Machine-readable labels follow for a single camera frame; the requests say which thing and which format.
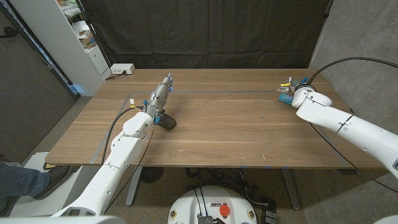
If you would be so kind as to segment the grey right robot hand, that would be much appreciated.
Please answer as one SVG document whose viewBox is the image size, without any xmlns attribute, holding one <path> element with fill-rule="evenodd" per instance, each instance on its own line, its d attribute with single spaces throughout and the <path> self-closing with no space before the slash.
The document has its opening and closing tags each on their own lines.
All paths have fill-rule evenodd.
<svg viewBox="0 0 398 224">
<path fill-rule="evenodd" d="M 290 83 L 281 83 L 280 87 L 278 87 L 277 91 L 281 93 L 295 92 L 295 89 L 300 85 L 297 82 Z"/>
</svg>

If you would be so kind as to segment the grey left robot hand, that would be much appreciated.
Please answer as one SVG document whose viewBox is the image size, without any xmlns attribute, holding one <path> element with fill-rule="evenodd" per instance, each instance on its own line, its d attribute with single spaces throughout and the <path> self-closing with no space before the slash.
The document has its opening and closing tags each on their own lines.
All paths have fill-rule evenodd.
<svg viewBox="0 0 398 224">
<path fill-rule="evenodd" d="M 172 73 L 169 72 L 162 82 L 151 93 L 148 100 L 144 102 L 144 110 L 146 114 L 151 116 L 154 121 L 160 117 L 160 112 L 163 110 L 169 93 L 173 90 Z"/>
</svg>

